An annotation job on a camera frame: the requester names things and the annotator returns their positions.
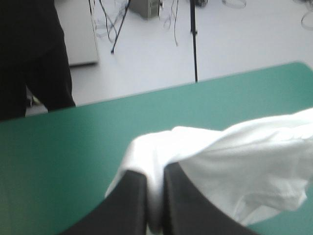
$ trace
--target white t-shirt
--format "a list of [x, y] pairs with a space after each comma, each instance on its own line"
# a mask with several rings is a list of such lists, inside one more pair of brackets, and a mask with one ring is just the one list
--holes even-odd
[[134, 139], [106, 196], [127, 169], [148, 182], [149, 226], [160, 231], [163, 171], [173, 162], [221, 211], [242, 225], [295, 210], [313, 179], [313, 108], [224, 131], [175, 127]]

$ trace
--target black trousers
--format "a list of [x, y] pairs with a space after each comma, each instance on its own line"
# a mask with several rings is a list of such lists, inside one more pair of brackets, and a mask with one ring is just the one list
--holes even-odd
[[26, 86], [48, 111], [75, 106], [64, 41], [33, 61], [0, 68], [0, 121], [25, 116]]

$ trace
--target green table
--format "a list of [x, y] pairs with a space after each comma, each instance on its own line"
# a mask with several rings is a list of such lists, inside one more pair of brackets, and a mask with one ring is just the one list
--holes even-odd
[[[0, 124], [0, 234], [53, 235], [104, 198], [128, 143], [192, 126], [222, 130], [313, 106], [304, 64], [232, 75]], [[297, 212], [251, 226], [262, 235], [309, 235], [313, 190]]]

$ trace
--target tripod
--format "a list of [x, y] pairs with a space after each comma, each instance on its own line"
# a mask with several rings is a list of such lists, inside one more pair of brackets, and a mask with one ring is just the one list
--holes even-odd
[[[125, 13], [123, 15], [123, 19], [122, 19], [122, 23], [119, 27], [119, 30], [118, 30], [118, 33], [117, 33], [117, 36], [116, 36], [116, 39], [115, 39], [115, 42], [114, 42], [114, 45], [113, 45], [113, 48], [111, 50], [111, 54], [114, 54], [114, 49], [115, 49], [115, 46], [116, 46], [116, 42], [117, 42], [117, 39], [118, 39], [118, 36], [119, 36], [119, 33], [121, 31], [121, 28], [123, 26], [123, 23], [124, 23], [124, 20], [125, 20], [125, 17], [126, 17], [126, 14], [127, 14], [127, 11], [128, 11], [128, 8], [129, 8], [129, 5], [131, 3], [131, 0], [128, 1], [128, 4], [125, 8]], [[196, 35], [197, 35], [197, 30], [196, 30], [196, 17], [195, 17], [195, 0], [190, 0], [190, 28], [191, 28], [191, 33], [192, 33], [192, 36], [193, 36], [193, 45], [194, 45], [194, 63], [195, 63], [195, 82], [197, 83], [198, 82], [198, 69], [197, 69], [197, 45], [196, 45]]]

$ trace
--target black stand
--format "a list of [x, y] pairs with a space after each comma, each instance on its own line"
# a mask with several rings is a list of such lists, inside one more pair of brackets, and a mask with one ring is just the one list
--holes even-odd
[[194, 61], [195, 61], [195, 81], [198, 82], [198, 69], [197, 69], [197, 45], [196, 45], [196, 17], [195, 17], [195, 0], [190, 0], [190, 27], [194, 41]]
[[113, 48], [111, 50], [111, 54], [114, 54], [114, 48], [115, 48], [115, 45], [116, 45], [116, 42], [117, 42], [117, 39], [118, 39], [118, 36], [119, 36], [119, 33], [121, 31], [121, 28], [122, 28], [122, 25], [124, 23], [124, 20], [125, 20], [125, 17], [126, 17], [126, 14], [127, 14], [127, 11], [128, 11], [128, 8], [129, 8], [129, 4], [131, 4], [131, 0], [128, 0], [128, 4], [125, 8], [125, 14], [123, 15], [123, 19], [122, 19], [122, 23], [121, 23], [121, 26], [119, 27], [118, 29], [118, 33], [117, 33], [117, 36], [116, 36], [116, 39], [115, 39], [115, 42], [114, 42], [114, 45], [113, 45]]
[[[114, 54], [114, 48], [115, 48], [119, 33], [121, 31], [122, 25], [124, 23], [130, 3], [131, 3], [131, 0], [128, 0], [128, 4], [125, 8], [125, 14], [123, 15], [122, 23], [121, 23], [121, 26], [119, 27], [113, 48], [111, 50], [111, 54]], [[197, 45], [196, 45], [197, 31], [196, 31], [196, 17], [195, 17], [195, 0], [190, 0], [190, 27], [191, 27], [191, 33], [192, 33], [193, 42], [194, 42], [195, 82], [197, 83], [198, 82], [198, 69], [197, 69]]]

